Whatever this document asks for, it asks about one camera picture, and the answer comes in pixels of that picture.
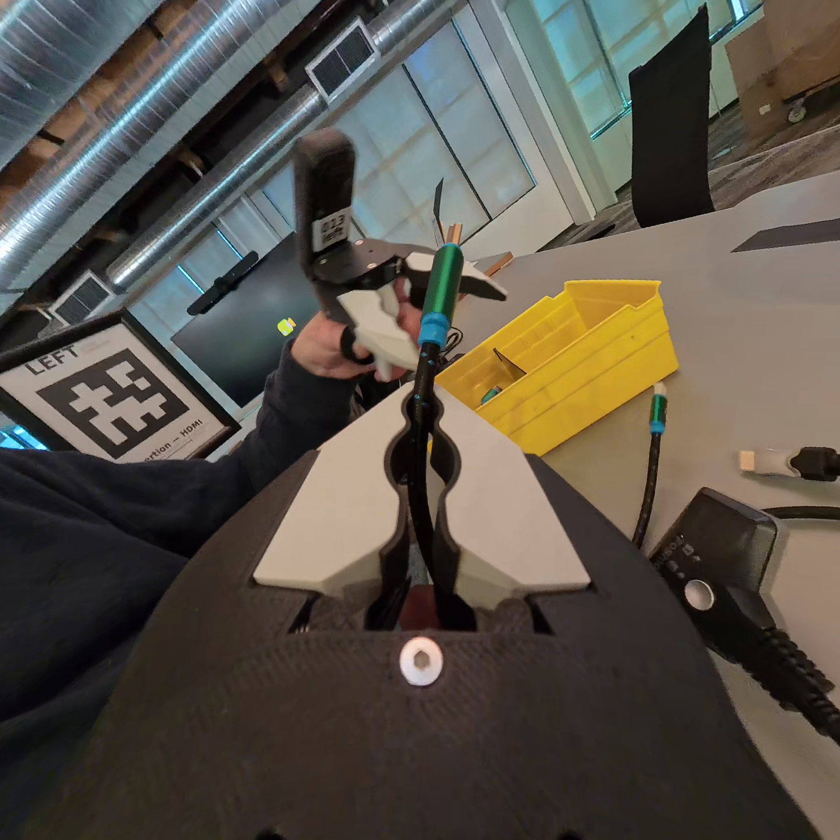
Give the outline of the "blue-flecked HDMI cable green plugs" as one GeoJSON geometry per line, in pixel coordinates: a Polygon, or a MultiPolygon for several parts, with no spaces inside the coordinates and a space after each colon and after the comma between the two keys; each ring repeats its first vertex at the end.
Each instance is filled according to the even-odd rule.
{"type": "Polygon", "coordinates": [[[407,457],[407,498],[418,546],[429,573],[433,568],[433,529],[425,481],[427,445],[433,431],[437,409],[434,407],[433,385],[436,361],[445,346],[455,313],[455,302],[461,287],[465,260],[457,245],[444,245],[434,255],[428,271],[427,290],[423,299],[422,326],[419,334],[421,360],[411,398],[407,400],[410,424],[410,448],[407,457]]]}

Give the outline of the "person's left hand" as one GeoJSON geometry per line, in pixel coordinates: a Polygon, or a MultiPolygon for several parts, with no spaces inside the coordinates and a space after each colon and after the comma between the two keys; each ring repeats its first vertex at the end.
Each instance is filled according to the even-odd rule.
{"type": "Polygon", "coordinates": [[[391,382],[403,375],[401,367],[383,371],[375,362],[364,362],[372,352],[358,341],[348,343],[344,336],[351,333],[345,324],[318,311],[293,341],[291,356],[304,370],[326,379],[349,381],[372,373],[379,382],[391,382]]]}

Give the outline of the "dark chair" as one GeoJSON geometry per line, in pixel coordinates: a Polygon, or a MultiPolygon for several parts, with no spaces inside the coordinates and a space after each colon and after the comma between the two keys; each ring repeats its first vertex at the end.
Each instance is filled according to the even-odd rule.
{"type": "Polygon", "coordinates": [[[696,15],[631,71],[632,205],[650,228],[714,212],[708,181],[709,15],[696,15]]]}

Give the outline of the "small tilted board stand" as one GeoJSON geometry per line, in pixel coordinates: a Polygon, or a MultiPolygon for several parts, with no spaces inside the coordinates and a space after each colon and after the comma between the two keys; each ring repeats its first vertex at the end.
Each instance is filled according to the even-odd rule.
{"type": "Polygon", "coordinates": [[[460,245],[463,234],[462,223],[452,223],[449,226],[445,226],[442,222],[440,212],[442,206],[444,185],[445,179],[441,178],[440,181],[436,184],[432,204],[432,225],[434,232],[434,241],[438,248],[441,248],[447,244],[460,245]]]}

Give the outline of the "person's left forearm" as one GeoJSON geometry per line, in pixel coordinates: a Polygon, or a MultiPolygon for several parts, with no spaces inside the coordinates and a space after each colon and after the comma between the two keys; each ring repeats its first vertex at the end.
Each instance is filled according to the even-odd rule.
{"type": "Polygon", "coordinates": [[[353,393],[364,377],[342,381],[309,373],[291,356],[293,341],[269,375],[255,427],[231,454],[242,469],[247,497],[346,426],[353,393]]]}

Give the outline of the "large black screen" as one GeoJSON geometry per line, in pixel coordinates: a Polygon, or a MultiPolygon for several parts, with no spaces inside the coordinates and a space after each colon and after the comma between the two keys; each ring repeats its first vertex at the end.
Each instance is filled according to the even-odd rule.
{"type": "Polygon", "coordinates": [[[298,263],[296,238],[283,239],[235,290],[173,336],[174,345],[239,407],[262,394],[284,346],[319,310],[298,263]]]}

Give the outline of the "black framed marker sign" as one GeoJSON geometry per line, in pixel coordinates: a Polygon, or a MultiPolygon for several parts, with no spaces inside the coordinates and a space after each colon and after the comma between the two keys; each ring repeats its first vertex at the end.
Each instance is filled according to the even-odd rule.
{"type": "Polygon", "coordinates": [[[204,459],[240,423],[121,308],[2,353],[2,447],[204,459]]]}

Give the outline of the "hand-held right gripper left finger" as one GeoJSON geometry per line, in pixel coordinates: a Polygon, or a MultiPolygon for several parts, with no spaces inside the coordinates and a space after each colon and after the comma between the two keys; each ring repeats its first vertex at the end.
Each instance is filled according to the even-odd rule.
{"type": "Polygon", "coordinates": [[[393,630],[411,584],[403,385],[316,452],[254,582],[341,601],[368,629],[393,630]]]}

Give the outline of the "cardboard box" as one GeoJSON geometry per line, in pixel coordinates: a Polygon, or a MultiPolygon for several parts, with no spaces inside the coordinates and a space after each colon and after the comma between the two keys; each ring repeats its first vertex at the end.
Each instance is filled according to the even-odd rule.
{"type": "Polygon", "coordinates": [[[839,2],[764,1],[761,16],[726,44],[751,140],[803,120],[805,100],[839,78],[839,2]]]}

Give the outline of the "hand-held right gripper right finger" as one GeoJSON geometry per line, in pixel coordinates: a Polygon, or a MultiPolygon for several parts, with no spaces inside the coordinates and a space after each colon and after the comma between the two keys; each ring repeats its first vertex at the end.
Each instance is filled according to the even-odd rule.
{"type": "Polygon", "coordinates": [[[474,630],[510,599],[591,584],[526,453],[440,385],[425,481],[437,619],[474,630]]]}

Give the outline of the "yellow plastic bin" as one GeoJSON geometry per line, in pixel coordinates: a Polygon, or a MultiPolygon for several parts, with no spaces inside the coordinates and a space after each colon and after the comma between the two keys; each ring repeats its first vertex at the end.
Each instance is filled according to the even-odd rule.
{"type": "Polygon", "coordinates": [[[679,368],[659,280],[571,280],[437,375],[524,452],[548,454],[679,368]],[[503,388],[487,404],[481,397],[503,388]]]}

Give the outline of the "black HDMI switch box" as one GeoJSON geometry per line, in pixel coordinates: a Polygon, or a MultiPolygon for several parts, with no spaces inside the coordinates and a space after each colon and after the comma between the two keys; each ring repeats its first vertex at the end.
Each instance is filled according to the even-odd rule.
{"type": "Polygon", "coordinates": [[[771,589],[788,536],[769,513],[702,488],[650,560],[709,649],[740,665],[762,632],[782,628],[771,589]]]}

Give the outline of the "person's dark sweater torso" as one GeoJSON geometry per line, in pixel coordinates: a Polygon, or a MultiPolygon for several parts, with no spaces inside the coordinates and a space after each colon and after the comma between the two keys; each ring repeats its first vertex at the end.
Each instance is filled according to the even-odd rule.
{"type": "Polygon", "coordinates": [[[2,838],[87,740],[186,561],[276,474],[253,440],[214,463],[2,451],[2,838]]]}

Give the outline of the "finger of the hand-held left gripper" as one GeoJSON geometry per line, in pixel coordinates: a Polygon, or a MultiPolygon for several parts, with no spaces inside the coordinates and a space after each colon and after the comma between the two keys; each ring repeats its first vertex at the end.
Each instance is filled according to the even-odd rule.
{"type": "Polygon", "coordinates": [[[474,264],[466,262],[461,272],[461,294],[491,301],[506,301],[508,291],[474,264]]]}

